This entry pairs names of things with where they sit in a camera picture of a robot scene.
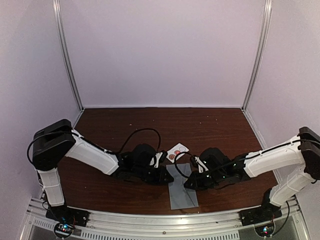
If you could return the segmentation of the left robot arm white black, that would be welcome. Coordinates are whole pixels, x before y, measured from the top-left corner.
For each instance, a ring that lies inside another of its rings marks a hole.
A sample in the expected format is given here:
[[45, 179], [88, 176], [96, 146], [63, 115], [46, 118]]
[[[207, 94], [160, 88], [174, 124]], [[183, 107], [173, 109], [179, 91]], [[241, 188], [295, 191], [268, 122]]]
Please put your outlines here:
[[27, 159], [40, 178], [48, 205], [61, 222], [72, 218], [58, 172], [58, 164], [63, 158], [75, 159], [116, 179], [133, 177], [149, 185], [163, 186], [174, 181], [162, 165], [167, 155], [166, 151], [144, 143], [127, 152], [105, 149], [72, 128], [68, 119], [37, 131], [26, 150]]

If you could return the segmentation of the grey envelope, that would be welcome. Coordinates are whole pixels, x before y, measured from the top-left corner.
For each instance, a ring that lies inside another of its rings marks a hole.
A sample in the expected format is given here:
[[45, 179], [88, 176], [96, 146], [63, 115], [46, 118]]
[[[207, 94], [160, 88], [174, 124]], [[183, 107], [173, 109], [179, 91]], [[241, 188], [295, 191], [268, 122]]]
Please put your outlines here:
[[166, 169], [174, 178], [174, 181], [168, 184], [171, 210], [197, 208], [199, 203], [196, 191], [184, 187], [187, 179], [177, 171], [173, 164], [167, 165]]

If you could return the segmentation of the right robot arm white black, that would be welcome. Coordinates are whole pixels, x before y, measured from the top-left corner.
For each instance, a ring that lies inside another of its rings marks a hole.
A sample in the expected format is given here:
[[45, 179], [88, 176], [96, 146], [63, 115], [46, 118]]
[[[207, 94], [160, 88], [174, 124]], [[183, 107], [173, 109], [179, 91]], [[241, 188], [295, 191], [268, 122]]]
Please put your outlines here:
[[278, 185], [267, 190], [256, 210], [259, 220], [268, 220], [289, 198], [320, 179], [320, 136], [308, 127], [299, 129], [291, 139], [274, 147], [229, 159], [219, 148], [210, 147], [191, 162], [198, 167], [187, 177], [184, 187], [207, 190], [221, 183], [235, 184], [266, 172], [297, 165]]

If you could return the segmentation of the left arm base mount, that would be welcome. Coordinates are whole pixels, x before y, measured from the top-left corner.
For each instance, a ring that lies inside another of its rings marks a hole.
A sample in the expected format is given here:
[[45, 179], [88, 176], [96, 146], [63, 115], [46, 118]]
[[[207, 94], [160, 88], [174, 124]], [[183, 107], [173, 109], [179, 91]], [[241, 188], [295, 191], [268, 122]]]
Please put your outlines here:
[[45, 217], [72, 226], [86, 227], [90, 213], [86, 210], [67, 208], [66, 210], [47, 210]]

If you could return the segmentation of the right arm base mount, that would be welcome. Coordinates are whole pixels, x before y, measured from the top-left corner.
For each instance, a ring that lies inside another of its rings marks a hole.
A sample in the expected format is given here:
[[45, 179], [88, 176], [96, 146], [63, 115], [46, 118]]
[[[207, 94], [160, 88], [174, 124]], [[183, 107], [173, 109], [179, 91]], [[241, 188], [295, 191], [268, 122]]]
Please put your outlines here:
[[259, 206], [255, 208], [241, 210], [239, 217], [243, 226], [255, 225], [268, 222], [274, 218], [282, 216], [280, 207]]

